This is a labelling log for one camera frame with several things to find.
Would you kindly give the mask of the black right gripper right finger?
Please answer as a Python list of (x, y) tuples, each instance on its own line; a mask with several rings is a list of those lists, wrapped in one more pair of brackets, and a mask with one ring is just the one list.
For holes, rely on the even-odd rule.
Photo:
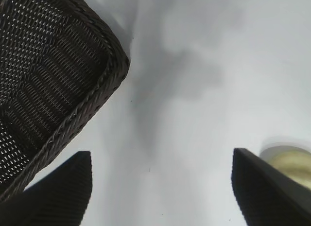
[(311, 191), (245, 148), (236, 148), (232, 189), (249, 226), (309, 226)]

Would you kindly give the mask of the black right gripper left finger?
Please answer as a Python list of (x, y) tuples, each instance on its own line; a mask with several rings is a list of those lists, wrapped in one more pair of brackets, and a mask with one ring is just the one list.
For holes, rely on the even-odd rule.
[(78, 226), (92, 193), (89, 151), (79, 151), (53, 172), (0, 205), (2, 226)]

